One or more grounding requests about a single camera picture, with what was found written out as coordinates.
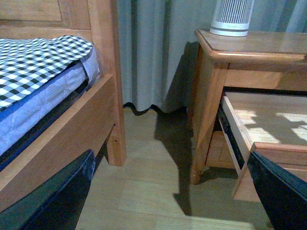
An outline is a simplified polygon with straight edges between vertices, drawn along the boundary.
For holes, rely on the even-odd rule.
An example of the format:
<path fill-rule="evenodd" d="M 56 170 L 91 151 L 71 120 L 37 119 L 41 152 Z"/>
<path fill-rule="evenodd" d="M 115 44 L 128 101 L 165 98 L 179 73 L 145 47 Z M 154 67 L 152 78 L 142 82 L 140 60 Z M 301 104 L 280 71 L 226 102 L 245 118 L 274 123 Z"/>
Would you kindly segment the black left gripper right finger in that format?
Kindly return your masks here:
<path fill-rule="evenodd" d="M 256 151 L 251 152 L 247 165 L 273 228 L 305 230 L 307 183 Z"/>

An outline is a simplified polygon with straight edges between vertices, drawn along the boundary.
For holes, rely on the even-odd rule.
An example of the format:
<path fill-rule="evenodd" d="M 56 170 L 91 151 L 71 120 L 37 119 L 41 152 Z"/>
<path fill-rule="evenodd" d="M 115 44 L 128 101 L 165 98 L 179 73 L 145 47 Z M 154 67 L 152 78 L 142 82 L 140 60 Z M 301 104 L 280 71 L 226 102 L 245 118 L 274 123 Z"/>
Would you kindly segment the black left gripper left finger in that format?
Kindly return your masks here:
<path fill-rule="evenodd" d="M 2 230 L 73 230 L 95 170 L 89 149 L 37 189 L 0 213 Z"/>

